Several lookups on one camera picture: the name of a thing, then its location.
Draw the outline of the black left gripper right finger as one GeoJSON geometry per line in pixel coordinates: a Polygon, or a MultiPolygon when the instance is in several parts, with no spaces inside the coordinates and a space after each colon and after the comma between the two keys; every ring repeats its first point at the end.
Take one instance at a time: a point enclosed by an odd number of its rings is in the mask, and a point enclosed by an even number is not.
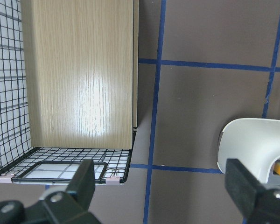
{"type": "Polygon", "coordinates": [[[280,224],[280,185],[259,182],[238,159],[227,159],[224,185],[245,224],[280,224]]]}

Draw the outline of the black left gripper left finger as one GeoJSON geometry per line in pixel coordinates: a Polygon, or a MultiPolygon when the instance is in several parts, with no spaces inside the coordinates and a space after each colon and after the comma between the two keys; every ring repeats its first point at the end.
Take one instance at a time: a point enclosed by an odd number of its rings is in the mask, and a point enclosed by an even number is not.
{"type": "Polygon", "coordinates": [[[94,192],[94,161],[84,160],[65,190],[46,191],[27,208],[18,200],[1,201],[0,224],[99,224],[89,212],[94,192]]]}

